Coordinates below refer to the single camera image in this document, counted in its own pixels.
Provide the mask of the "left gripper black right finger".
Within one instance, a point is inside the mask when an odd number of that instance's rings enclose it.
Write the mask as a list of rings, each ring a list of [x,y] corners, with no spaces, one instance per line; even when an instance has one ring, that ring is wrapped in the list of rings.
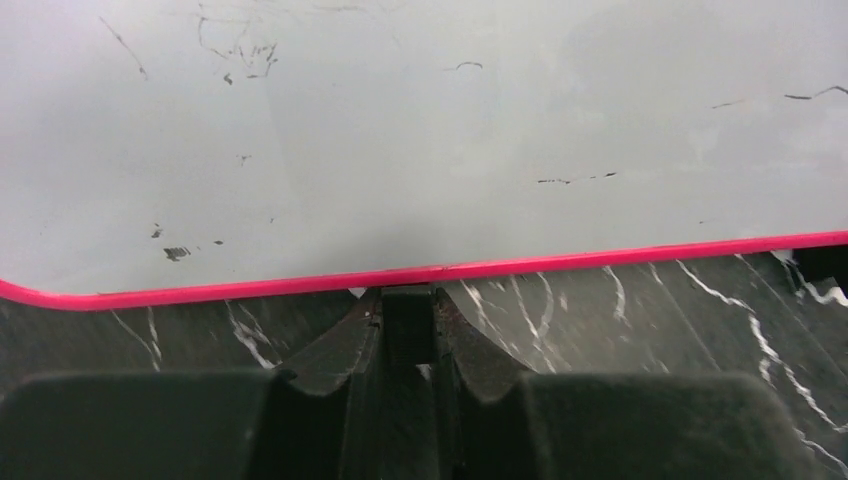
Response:
[[[539,374],[433,296],[445,479],[815,479],[784,405],[749,375]]]

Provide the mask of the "pink-framed whiteboard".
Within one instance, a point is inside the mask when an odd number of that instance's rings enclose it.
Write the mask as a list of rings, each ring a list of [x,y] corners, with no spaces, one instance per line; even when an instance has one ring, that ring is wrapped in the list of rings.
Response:
[[[1,295],[843,244],[843,1],[5,1]]]

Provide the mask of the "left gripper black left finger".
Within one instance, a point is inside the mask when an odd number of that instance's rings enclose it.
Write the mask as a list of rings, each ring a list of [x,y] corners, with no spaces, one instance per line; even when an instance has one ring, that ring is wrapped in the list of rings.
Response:
[[[38,377],[1,404],[5,479],[375,479],[379,297],[272,369]]]

